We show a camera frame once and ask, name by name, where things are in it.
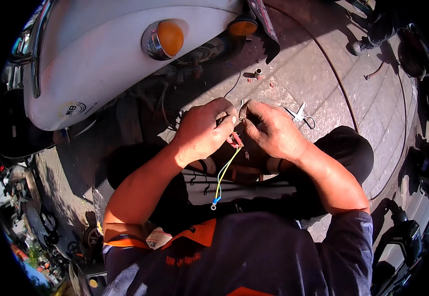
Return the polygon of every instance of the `hand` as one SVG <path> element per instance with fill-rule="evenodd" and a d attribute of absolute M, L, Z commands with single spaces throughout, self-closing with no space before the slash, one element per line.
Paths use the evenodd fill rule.
<path fill-rule="evenodd" d="M 260 130 L 247 119 L 249 114 L 261 121 Z M 295 162 L 309 145 L 290 116 L 280 108 L 249 100 L 239 112 L 247 135 L 270 156 Z"/>
<path fill-rule="evenodd" d="M 216 126 L 216 119 L 226 112 L 222 122 Z M 192 107 L 183 117 L 180 127 L 169 145 L 178 148 L 179 164 L 206 158 L 213 154 L 224 141 L 232 143 L 237 111 L 225 98 L 217 98 L 203 106 Z"/>

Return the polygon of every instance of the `shoe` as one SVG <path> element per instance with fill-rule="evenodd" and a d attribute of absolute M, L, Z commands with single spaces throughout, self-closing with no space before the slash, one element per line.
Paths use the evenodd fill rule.
<path fill-rule="evenodd" d="M 365 51 L 373 49 L 374 46 L 366 39 L 361 41 L 356 41 L 353 44 L 348 44 L 348 50 L 355 56 L 362 55 Z"/>

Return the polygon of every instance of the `orange reflector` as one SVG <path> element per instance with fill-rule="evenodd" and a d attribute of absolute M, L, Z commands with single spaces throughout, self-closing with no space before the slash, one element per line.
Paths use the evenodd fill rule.
<path fill-rule="evenodd" d="M 257 24 L 253 21 L 241 20 L 230 25 L 228 30 L 234 36 L 247 36 L 257 31 Z"/>
<path fill-rule="evenodd" d="M 160 46 L 169 56 L 175 56 L 183 45 L 183 31 L 174 23 L 161 22 L 157 27 L 157 36 Z"/>

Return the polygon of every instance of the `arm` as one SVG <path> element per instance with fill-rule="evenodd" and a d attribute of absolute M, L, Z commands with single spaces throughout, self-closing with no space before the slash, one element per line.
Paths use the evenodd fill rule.
<path fill-rule="evenodd" d="M 216 118 L 223 111 L 228 116 L 216 126 Z M 146 237 L 141 225 L 173 177 L 188 163 L 211 155 L 227 138 L 232 142 L 229 136 L 235 114 L 234 106 L 224 98 L 191 108 L 170 144 L 129 175 L 111 196 L 103 223 L 105 241 L 117 234 Z"/>
<path fill-rule="evenodd" d="M 286 112 L 250 100 L 242 107 L 240 116 L 248 114 L 257 116 L 262 122 L 262 128 L 258 130 L 250 120 L 243 120 L 249 137 L 269 155 L 286 159 L 305 171 L 315 183 L 329 213 L 336 215 L 352 210 L 370 213 L 367 197 L 354 176 L 306 140 Z"/>

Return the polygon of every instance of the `person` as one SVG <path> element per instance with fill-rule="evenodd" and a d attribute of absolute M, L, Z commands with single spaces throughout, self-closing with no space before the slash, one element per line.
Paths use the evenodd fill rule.
<path fill-rule="evenodd" d="M 227 115 L 216 125 L 223 112 Z M 246 134 L 283 159 L 277 177 L 299 181 L 297 191 L 289 198 L 218 203 L 209 212 L 203 206 L 210 204 L 189 204 L 180 172 L 214 153 L 239 118 L 224 98 L 191 108 L 167 146 L 144 148 L 153 157 L 145 161 L 130 153 L 137 146 L 123 147 L 116 153 L 122 156 L 108 165 L 116 190 L 103 223 L 105 295 L 370 294 L 372 219 L 360 186 L 373 164 L 367 140 L 337 127 L 313 144 L 285 111 L 255 100 L 240 116 Z M 259 125 L 249 119 L 253 116 Z M 239 202 L 242 211 L 235 206 Z M 325 213 L 332 214 L 326 238 L 314 243 L 297 221 Z M 149 248 L 147 220 L 173 238 Z"/>
<path fill-rule="evenodd" d="M 366 19 L 369 27 L 367 37 L 348 43 L 349 52 L 360 56 L 369 49 L 379 47 L 400 29 L 412 23 L 410 15 L 404 9 L 407 4 L 401 0 L 377 0 L 375 9 Z"/>

